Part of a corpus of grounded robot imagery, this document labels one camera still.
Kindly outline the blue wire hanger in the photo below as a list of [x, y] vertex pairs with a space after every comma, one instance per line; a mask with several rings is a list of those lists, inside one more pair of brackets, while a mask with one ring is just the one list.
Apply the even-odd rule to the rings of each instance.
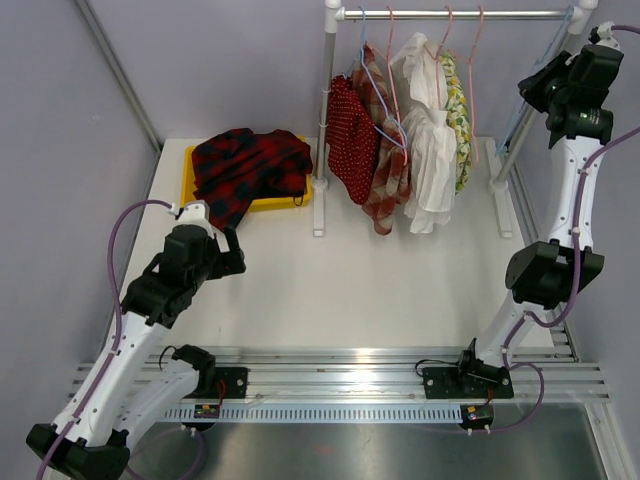
[[[536, 59], [536, 61], [531, 66], [529, 70], [530, 75], [539, 71], [552, 58], [553, 52], [560, 45], [563, 35], [567, 32], [569, 23], [573, 16], [573, 12], [574, 12], [574, 7], [568, 6], [567, 9], [565, 10], [560, 26], [556, 30], [552, 40], [548, 43], [544, 52]], [[502, 139], [497, 143], [496, 150], [498, 153], [505, 153], [507, 151], [507, 148], [511, 142], [511, 139], [515, 134], [517, 124], [524, 117], [524, 112], [525, 112], [525, 101], [520, 96], [518, 96], [512, 105], [509, 122], [507, 124], [504, 135], [502, 136]]]

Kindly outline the pink wire hanger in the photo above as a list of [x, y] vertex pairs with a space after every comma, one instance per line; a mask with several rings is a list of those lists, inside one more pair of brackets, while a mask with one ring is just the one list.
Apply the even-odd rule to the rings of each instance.
[[476, 167], [478, 164], [478, 138], [476, 135], [477, 124], [477, 108], [476, 108], [476, 67], [475, 60], [477, 57], [478, 46], [485, 25], [485, 8], [482, 5], [477, 7], [478, 10], [478, 26], [467, 57], [467, 73], [468, 73], [468, 113], [469, 113], [469, 135], [471, 140], [471, 165]]

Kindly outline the lemon print skirt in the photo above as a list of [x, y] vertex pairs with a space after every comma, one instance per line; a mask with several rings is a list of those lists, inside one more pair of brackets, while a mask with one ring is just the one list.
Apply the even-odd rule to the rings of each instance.
[[456, 59], [451, 51], [440, 56], [447, 87], [447, 125], [454, 130], [456, 138], [456, 182], [455, 190], [461, 192], [469, 181], [472, 171], [471, 140], [469, 135], [469, 113], [466, 96], [456, 68]]

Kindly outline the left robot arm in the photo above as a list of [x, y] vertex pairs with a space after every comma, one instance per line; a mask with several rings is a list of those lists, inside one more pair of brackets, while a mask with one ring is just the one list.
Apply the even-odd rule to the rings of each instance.
[[225, 393], [214, 355], [183, 345], [142, 391], [127, 396], [151, 352], [202, 285], [245, 272], [235, 229], [226, 227], [223, 234], [227, 250], [200, 225], [174, 227], [162, 251], [129, 284], [111, 340], [82, 386], [51, 423], [34, 425], [27, 436], [27, 445], [42, 460], [38, 478], [54, 470], [70, 479], [117, 479], [141, 437], [172, 404], [190, 395]]

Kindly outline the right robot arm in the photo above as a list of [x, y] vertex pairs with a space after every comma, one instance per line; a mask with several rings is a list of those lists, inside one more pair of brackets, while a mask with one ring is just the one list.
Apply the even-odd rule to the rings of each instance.
[[518, 84], [521, 97], [547, 116], [551, 197], [539, 240], [507, 267], [508, 294], [490, 326], [461, 353], [453, 383], [465, 397], [510, 388], [509, 350], [532, 326], [562, 323], [578, 294], [604, 267], [593, 251], [591, 216], [599, 167], [612, 147], [614, 116], [603, 103], [624, 58], [614, 40], [559, 53]]

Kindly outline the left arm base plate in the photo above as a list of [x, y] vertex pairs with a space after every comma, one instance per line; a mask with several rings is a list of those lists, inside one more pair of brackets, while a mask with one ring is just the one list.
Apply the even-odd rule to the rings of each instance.
[[248, 387], [249, 369], [246, 367], [216, 367], [212, 373], [204, 374], [198, 381], [192, 398], [218, 400], [244, 399]]

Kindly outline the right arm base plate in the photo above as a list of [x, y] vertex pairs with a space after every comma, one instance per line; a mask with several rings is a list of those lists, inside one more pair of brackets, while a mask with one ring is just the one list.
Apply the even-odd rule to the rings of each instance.
[[430, 400], [512, 399], [514, 389], [504, 369], [463, 372], [457, 367], [425, 367], [421, 370], [425, 396]]

